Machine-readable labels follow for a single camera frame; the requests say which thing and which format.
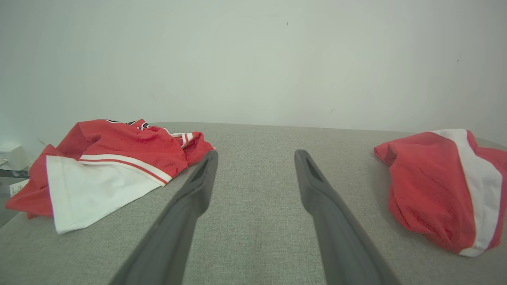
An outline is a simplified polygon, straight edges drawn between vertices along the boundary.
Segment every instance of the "red stripe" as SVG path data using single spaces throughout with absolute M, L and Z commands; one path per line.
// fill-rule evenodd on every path
M 167 184 L 167 181 L 163 180 L 162 178 L 156 176 L 153 172 L 147 170 L 146 168 L 143 168 L 139 165 L 136 165 L 136 164 L 133 164 L 133 163 L 130 163 L 130 162 L 126 162 L 126 161 L 122 161 L 122 160 L 117 160 L 117 159 L 97 159 L 97 160 L 90 160 L 90 159 L 80 159 L 79 161 L 90 161 L 90 162 L 95 162 L 95 161 L 114 161 L 114 162 L 120 162 L 120 163 L 123 163 L 123 164 L 127 164 L 127 165 L 130 165 L 130 166 L 133 166 L 139 170 L 142 170 L 146 173 L 148 173 L 149 175 L 155 177 L 156 179 L 162 181 L 164 184 Z

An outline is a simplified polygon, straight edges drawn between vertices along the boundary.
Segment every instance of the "white label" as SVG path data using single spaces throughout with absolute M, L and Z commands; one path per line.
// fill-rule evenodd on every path
M 28 183 L 30 179 L 27 179 L 27 180 L 23 180 L 21 182 L 18 182 L 18 183 L 15 183 L 15 184 L 12 184 L 10 186 L 11 188 L 11 197 L 18 194 L 19 191 L 21 191 L 21 189 L 23 189 L 23 187 L 25 187 L 25 185 Z

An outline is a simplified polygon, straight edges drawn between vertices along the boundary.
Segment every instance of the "white box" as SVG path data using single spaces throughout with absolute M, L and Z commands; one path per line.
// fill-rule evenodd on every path
M 25 150 L 20 145 L 0 146 L 0 169 L 23 170 L 30 164 Z

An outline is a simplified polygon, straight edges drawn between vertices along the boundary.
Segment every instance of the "gray table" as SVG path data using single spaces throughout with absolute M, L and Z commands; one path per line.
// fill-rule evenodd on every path
M 408 232 L 391 216 L 389 170 L 373 147 L 408 133 L 154 125 L 202 131 L 219 152 L 211 204 L 197 223 L 185 284 L 325 284 L 313 220 L 300 202 L 296 149 L 312 155 L 402 283 L 507 283 L 505 227 L 498 248 L 465 258 Z M 107 284 L 191 170 L 83 230 L 58 235 L 50 218 L 17 215 L 0 229 L 0 284 Z

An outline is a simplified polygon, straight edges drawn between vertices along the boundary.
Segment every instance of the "white wall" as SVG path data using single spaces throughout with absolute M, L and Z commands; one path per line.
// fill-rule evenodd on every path
M 505 0 L 3 0 L 0 133 L 28 132 L 32 158 L 37 138 L 97 118 L 467 128 L 507 145 L 506 14 Z

